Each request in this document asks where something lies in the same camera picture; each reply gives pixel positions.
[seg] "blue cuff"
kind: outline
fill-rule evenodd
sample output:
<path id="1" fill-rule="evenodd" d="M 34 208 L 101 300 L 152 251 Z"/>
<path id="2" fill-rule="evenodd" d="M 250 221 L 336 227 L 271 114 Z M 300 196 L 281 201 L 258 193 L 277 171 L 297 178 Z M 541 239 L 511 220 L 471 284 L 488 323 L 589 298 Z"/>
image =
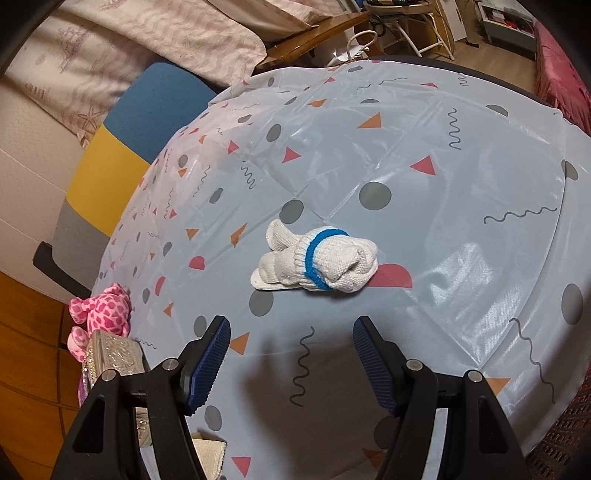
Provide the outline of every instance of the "blue cuff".
<path id="1" fill-rule="evenodd" d="M 327 230 L 322 230 L 312 239 L 312 241 L 308 245 L 308 248 L 306 249 L 306 257 L 304 259 L 304 267 L 305 267 L 304 275 L 306 277 L 308 277 L 312 282 L 314 282 L 314 285 L 316 285 L 319 289 L 325 290 L 325 291 L 330 291 L 333 289 L 330 288 L 324 282 L 324 280 L 322 280 L 322 278 L 320 278 L 320 276 L 318 275 L 318 272 L 314 268 L 314 263 L 313 263 L 314 252 L 316 251 L 316 247 L 318 247 L 318 245 L 320 245 L 320 242 L 322 240 L 324 240 L 330 236 L 335 236 L 335 235 L 349 236 L 349 235 L 347 235 L 347 232 L 344 232 L 338 228 L 330 228 Z"/>

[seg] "pink stuffed animal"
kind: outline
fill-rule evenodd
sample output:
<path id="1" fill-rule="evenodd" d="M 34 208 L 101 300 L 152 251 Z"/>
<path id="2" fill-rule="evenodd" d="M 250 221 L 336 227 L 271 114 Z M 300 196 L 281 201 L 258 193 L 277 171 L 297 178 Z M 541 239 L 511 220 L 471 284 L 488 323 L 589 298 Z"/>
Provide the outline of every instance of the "pink stuffed animal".
<path id="1" fill-rule="evenodd" d="M 72 327 L 68 336 L 68 350 L 79 362 L 84 361 L 86 347 L 95 330 L 104 330 L 122 337 L 129 335 L 131 301 L 129 292 L 118 283 L 113 283 L 96 297 L 70 300 L 69 310 L 78 325 L 87 322 L 87 330 Z"/>

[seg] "floor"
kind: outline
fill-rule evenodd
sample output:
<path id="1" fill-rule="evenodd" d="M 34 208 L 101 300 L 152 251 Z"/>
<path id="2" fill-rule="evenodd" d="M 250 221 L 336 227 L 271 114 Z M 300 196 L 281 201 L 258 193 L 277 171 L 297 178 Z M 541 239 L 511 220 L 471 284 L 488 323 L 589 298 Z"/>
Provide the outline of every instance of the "floor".
<path id="1" fill-rule="evenodd" d="M 484 39 L 478 41 L 478 44 L 480 47 L 474 48 L 463 41 L 456 42 L 453 54 L 455 61 L 437 54 L 432 55 L 432 58 L 486 73 L 523 88 L 527 92 L 534 93 L 534 60 L 505 48 L 490 45 Z"/>
<path id="2" fill-rule="evenodd" d="M 80 364 L 64 349 L 74 323 L 3 273 L 0 292 L 0 447 L 22 480 L 48 480 L 78 411 Z"/>

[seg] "white glove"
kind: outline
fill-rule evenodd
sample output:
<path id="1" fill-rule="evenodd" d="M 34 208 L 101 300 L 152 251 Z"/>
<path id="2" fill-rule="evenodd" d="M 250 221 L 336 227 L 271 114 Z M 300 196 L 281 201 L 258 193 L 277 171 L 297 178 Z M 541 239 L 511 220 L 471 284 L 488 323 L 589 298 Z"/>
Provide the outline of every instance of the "white glove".
<path id="1" fill-rule="evenodd" d="M 375 243 L 331 226 L 296 235 L 280 220 L 273 220 L 266 237 L 273 251 L 261 257 L 251 275 L 251 284 L 257 290 L 303 287 L 353 293 L 378 269 Z"/>

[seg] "plastic tablecloth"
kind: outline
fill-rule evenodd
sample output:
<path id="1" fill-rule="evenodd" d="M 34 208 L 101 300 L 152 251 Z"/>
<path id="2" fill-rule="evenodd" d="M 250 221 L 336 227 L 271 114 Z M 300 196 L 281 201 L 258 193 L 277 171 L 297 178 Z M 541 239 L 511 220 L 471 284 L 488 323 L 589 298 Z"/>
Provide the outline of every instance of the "plastic tablecloth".
<path id="1" fill-rule="evenodd" d="M 172 137 L 93 292 L 131 289 L 151 367 L 215 315 L 230 320 L 230 350 L 188 419 L 228 442 L 228 480 L 375 477 L 394 420 L 352 345 L 360 315 L 434 371 L 481 370 L 528 452 L 589 360 L 590 151 L 558 110 L 448 70 L 365 60 L 261 74 Z M 274 218 L 371 239 L 378 272 L 352 295 L 255 291 Z"/>

